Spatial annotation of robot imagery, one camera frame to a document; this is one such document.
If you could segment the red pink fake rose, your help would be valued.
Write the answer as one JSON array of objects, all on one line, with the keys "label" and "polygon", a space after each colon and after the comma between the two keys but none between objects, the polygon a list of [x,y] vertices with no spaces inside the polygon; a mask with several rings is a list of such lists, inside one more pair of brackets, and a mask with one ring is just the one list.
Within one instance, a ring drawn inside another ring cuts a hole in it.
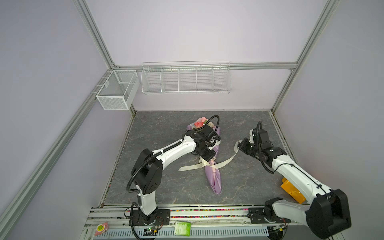
[{"label": "red pink fake rose", "polygon": [[205,122],[204,122],[203,120],[196,121],[196,122],[194,123],[195,129],[198,129],[198,128],[203,127],[204,124],[205,124]]}]

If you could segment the cream printed ribbon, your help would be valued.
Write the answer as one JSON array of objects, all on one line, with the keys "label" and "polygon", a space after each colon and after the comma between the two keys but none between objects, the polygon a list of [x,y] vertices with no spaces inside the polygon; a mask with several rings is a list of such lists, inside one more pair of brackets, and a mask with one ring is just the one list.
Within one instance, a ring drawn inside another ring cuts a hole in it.
[{"label": "cream printed ribbon", "polygon": [[191,170],[197,170],[197,169],[201,169],[201,168],[204,168],[204,167],[210,167],[210,168],[213,168],[213,169],[220,169],[226,165],[228,165],[234,158],[235,156],[237,155],[237,153],[239,152],[239,147],[238,147],[238,144],[241,143],[242,140],[239,140],[235,143],[235,146],[234,146],[234,151],[235,151],[235,154],[223,161],[223,162],[220,162],[218,164],[214,164],[214,165],[211,165],[210,162],[204,160],[203,158],[200,158],[199,160],[199,163],[196,164],[196,165],[191,165],[191,166],[184,166],[184,167],[180,167],[179,168],[179,171],[180,172],[184,172],[184,171],[191,171]]}]

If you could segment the pink purple wrapping paper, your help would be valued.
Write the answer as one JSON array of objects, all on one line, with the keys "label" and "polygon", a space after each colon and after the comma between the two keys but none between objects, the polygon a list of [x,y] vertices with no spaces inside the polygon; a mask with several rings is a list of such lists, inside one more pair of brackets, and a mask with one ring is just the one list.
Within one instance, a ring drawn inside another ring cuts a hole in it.
[{"label": "pink purple wrapping paper", "polygon": [[[187,130],[195,129],[194,123],[187,125]],[[205,124],[208,124],[214,130],[216,129],[216,126],[212,122],[208,123],[208,121],[207,121]],[[219,146],[218,145],[215,146],[213,148],[213,150],[215,151],[216,154],[215,154],[215,156],[211,160],[209,160],[211,165],[216,164],[216,157],[218,156]],[[208,180],[208,182],[209,182],[213,192],[216,195],[219,195],[222,192],[220,170],[219,169],[213,169],[213,168],[210,168],[210,167],[204,167],[204,169],[205,169],[207,180]]]}]

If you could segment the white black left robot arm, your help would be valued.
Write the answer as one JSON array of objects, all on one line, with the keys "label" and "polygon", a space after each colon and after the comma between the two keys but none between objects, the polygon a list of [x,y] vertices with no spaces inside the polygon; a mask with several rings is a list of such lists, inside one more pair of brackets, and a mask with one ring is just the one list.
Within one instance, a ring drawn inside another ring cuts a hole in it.
[{"label": "white black left robot arm", "polygon": [[198,165],[187,167],[187,170],[212,166],[210,161],[217,154],[214,148],[221,142],[219,124],[220,117],[214,115],[204,120],[199,127],[186,130],[181,139],[164,148],[141,151],[126,186],[126,191],[135,193],[138,198],[138,202],[133,203],[137,212],[131,211],[131,219],[138,218],[146,225],[156,222],[156,190],[161,184],[163,170],[179,158],[193,154],[202,159]]}]

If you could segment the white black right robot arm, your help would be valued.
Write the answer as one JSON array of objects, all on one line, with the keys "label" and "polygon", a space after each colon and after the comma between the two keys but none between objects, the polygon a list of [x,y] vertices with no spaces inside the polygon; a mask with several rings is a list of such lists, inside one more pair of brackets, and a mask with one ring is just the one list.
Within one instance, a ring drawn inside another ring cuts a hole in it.
[{"label": "white black right robot arm", "polygon": [[290,220],[308,227],[325,240],[350,228],[352,219],[347,195],[322,184],[298,166],[280,147],[274,146],[269,134],[258,122],[250,137],[238,143],[241,152],[261,162],[270,174],[279,173],[304,196],[307,204],[292,203],[282,198],[265,202],[260,217],[268,223]]}]

